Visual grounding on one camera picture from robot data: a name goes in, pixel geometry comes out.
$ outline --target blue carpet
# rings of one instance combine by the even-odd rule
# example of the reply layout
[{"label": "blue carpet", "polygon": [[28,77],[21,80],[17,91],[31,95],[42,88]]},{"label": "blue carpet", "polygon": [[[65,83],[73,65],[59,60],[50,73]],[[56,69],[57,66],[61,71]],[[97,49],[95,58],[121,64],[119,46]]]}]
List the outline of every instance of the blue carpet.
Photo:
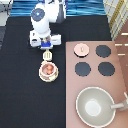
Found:
[{"label": "blue carpet", "polygon": [[[38,0],[14,0],[10,16],[29,16]],[[106,15],[103,0],[70,0],[67,16]]]}]

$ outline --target teacup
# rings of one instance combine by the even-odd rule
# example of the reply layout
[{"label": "teacup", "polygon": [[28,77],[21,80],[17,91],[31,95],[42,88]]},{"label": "teacup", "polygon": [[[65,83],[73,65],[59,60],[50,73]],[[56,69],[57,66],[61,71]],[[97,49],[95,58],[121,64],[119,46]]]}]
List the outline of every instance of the teacup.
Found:
[{"label": "teacup", "polygon": [[[47,61],[43,61],[41,63],[41,67],[39,69],[39,76],[40,78],[43,80],[43,81],[46,81],[46,82],[51,82],[51,81],[54,81],[57,76],[58,76],[58,68],[56,67],[56,65],[52,62],[47,62]],[[47,67],[48,65],[51,66],[51,73],[47,73]]]}]

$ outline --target black tablecloth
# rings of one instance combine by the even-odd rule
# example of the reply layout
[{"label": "black tablecloth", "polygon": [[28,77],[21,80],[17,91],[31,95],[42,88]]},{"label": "black tablecloth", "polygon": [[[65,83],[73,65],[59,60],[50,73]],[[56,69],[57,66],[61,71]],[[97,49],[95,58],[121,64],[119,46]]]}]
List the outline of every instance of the black tablecloth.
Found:
[{"label": "black tablecloth", "polygon": [[106,16],[67,17],[50,26],[62,35],[62,45],[51,50],[59,76],[46,83],[38,75],[43,51],[27,47],[30,17],[7,20],[0,51],[0,128],[66,128],[65,42],[111,40]]}]

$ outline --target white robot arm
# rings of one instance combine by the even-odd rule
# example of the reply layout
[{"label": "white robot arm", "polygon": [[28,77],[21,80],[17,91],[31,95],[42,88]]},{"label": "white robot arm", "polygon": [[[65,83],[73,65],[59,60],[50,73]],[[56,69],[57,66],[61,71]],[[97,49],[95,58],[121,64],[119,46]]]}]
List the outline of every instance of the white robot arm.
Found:
[{"label": "white robot arm", "polygon": [[66,8],[63,1],[55,0],[50,4],[38,3],[31,12],[34,30],[30,31],[30,45],[41,49],[51,49],[53,45],[60,45],[61,35],[51,36],[49,22],[62,23],[65,19]]}]

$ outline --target mug handle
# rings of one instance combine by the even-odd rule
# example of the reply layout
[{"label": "mug handle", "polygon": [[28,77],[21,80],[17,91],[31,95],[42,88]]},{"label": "mug handle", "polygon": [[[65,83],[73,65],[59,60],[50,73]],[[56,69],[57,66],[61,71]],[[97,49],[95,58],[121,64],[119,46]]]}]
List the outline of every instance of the mug handle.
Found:
[{"label": "mug handle", "polygon": [[41,64],[46,64],[47,63],[47,61],[46,60],[44,60]]},{"label": "mug handle", "polygon": [[54,74],[53,76],[50,76],[49,79],[50,79],[50,80],[54,80],[55,77],[56,77],[56,76],[55,76],[55,74]]}]

